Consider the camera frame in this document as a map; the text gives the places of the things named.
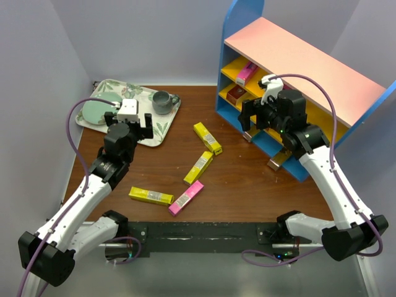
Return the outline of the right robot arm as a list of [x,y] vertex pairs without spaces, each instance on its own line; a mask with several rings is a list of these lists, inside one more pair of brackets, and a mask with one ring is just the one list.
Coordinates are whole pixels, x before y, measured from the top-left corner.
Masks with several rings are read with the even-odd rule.
[[267,103],[245,100],[238,121],[243,131],[270,128],[280,134],[283,146],[301,163],[324,197],[333,219],[309,217],[291,211],[277,218],[276,239],[290,243],[302,237],[321,244],[337,261],[358,254],[378,241],[389,223],[383,215],[374,215],[343,174],[331,144],[322,129],[308,123],[306,99],[297,90],[282,90]]

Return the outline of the pink toothpaste box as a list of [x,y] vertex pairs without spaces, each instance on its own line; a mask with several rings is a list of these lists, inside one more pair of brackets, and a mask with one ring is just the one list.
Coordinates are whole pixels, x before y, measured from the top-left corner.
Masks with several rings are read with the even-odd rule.
[[236,76],[235,82],[244,87],[252,78],[252,76],[256,73],[259,67],[253,62],[249,61],[245,64],[245,66],[239,71]]
[[177,216],[203,188],[204,185],[200,181],[195,181],[168,207],[169,213]]

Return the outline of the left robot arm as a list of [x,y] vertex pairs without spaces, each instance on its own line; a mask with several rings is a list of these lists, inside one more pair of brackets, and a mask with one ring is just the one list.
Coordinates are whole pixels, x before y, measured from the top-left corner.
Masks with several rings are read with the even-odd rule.
[[25,232],[18,240],[20,260],[32,273],[52,286],[66,281],[84,250],[107,240],[123,242],[128,236],[127,218],[109,211],[97,221],[98,230],[77,239],[78,229],[92,210],[119,184],[134,158],[138,141],[153,138],[152,115],[105,113],[108,133],[90,167],[84,167],[79,188],[36,233]]

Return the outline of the teal green tea toothpaste box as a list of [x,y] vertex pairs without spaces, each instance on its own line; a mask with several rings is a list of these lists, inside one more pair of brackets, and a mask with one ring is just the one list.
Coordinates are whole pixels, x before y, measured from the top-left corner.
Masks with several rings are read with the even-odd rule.
[[274,155],[267,163],[267,166],[278,171],[282,165],[292,156],[292,153],[286,148],[282,148],[276,155]]

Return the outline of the dark red toothpaste box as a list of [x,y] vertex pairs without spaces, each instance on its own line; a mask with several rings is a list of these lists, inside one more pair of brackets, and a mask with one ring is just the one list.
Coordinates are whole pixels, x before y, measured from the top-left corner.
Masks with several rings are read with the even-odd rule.
[[249,93],[240,87],[239,85],[234,86],[226,94],[226,99],[233,105],[237,105],[239,99],[244,99]]

